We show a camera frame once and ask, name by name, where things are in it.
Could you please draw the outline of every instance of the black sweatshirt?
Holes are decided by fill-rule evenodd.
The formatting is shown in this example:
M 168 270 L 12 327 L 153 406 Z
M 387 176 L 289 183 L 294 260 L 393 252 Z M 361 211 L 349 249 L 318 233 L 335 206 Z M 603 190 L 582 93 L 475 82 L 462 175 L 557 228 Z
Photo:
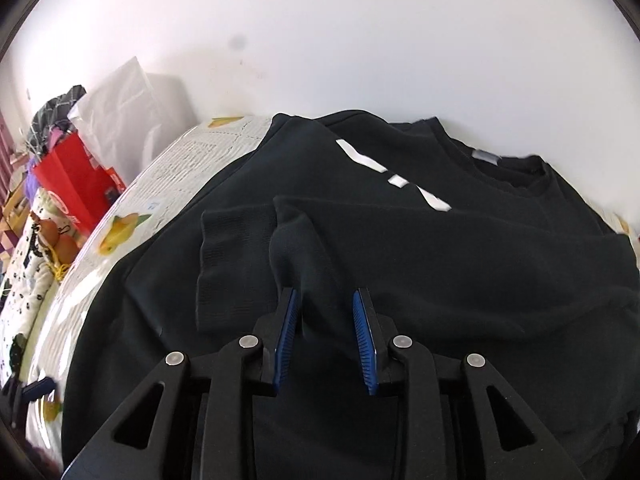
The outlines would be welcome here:
M 366 286 L 431 351 L 485 355 L 603 478 L 640 406 L 633 251 L 539 157 L 496 162 L 437 119 L 276 116 L 105 280 L 66 385 L 65 464 L 165 354 L 217 351 L 293 286 L 289 379 L 254 401 L 258 478 L 389 478 L 396 401 L 367 396 L 351 313 Z

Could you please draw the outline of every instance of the bed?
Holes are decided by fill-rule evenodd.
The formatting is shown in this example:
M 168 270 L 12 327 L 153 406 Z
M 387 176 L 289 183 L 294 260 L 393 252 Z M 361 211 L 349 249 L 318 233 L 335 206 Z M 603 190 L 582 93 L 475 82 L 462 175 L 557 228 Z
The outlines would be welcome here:
M 60 434 L 68 366 L 82 323 L 103 280 L 116 262 L 175 217 L 206 182 L 260 143 L 271 118 L 221 118 L 196 126 L 169 146 L 120 196 L 89 237 L 59 290 L 50 299 L 41 328 L 30 338 L 33 353 L 24 378 L 56 380 L 55 399 L 29 408 L 26 436 L 62 468 Z M 126 225 L 134 225 L 130 232 Z M 51 409 L 62 403 L 62 409 Z
M 52 219 L 59 228 L 70 226 L 69 220 L 42 189 L 36 193 L 31 210 L 40 218 Z M 33 331 L 36 318 L 54 283 L 46 258 L 33 251 L 33 224 L 33 219 L 27 217 L 0 283 L 0 384 L 4 384 L 12 372 L 20 374 L 28 341 L 32 336 L 37 338 Z

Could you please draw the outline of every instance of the metal screw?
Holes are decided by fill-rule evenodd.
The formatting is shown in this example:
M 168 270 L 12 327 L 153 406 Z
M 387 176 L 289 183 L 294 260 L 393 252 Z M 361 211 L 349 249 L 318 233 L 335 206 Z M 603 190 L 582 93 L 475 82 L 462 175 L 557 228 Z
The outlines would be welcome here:
M 466 362 L 473 368 L 482 368 L 486 364 L 486 360 L 480 354 L 469 354 L 466 356 Z
M 169 366 L 179 365 L 182 361 L 184 361 L 184 354 L 182 354 L 181 352 L 171 352 L 164 359 L 164 362 Z
M 255 335 L 245 335 L 240 338 L 239 343 L 242 348 L 253 348 L 258 344 L 258 338 Z
M 411 338 L 407 335 L 397 335 L 394 338 L 394 345 L 398 348 L 409 348 L 412 344 L 414 344 L 414 342 L 411 341 Z

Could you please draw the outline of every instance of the red bag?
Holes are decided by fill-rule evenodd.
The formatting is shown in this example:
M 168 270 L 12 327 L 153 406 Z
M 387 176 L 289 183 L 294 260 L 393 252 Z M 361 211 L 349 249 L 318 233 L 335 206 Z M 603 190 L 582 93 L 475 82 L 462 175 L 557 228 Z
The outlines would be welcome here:
M 59 142 L 33 173 L 60 210 L 88 236 L 118 195 L 111 177 L 87 151 L 77 133 Z

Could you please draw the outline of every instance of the plaid fabric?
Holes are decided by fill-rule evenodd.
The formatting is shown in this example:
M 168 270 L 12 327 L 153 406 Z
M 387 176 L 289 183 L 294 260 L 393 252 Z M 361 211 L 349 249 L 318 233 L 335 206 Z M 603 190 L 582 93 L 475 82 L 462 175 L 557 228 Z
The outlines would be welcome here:
M 50 99 L 37 111 L 27 134 L 28 148 L 32 153 L 40 156 L 46 153 L 49 131 L 54 126 L 66 132 L 71 126 L 71 121 L 66 116 L 84 94 L 86 90 L 82 85 L 73 86 L 69 92 Z

